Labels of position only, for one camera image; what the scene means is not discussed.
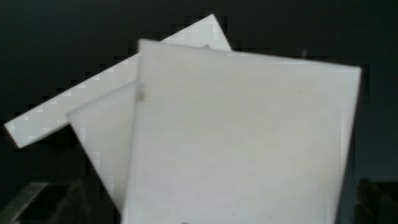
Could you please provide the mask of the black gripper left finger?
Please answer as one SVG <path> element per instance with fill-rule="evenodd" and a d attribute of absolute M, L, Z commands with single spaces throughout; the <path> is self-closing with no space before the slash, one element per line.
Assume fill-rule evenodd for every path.
<path fill-rule="evenodd" d="M 29 183 L 0 211 L 0 224 L 88 224 L 81 182 Z"/>

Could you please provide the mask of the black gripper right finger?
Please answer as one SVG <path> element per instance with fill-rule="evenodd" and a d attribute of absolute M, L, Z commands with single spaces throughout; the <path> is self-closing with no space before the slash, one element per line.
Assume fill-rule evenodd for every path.
<path fill-rule="evenodd" d="M 360 180 L 356 224 L 398 224 L 398 182 Z"/>

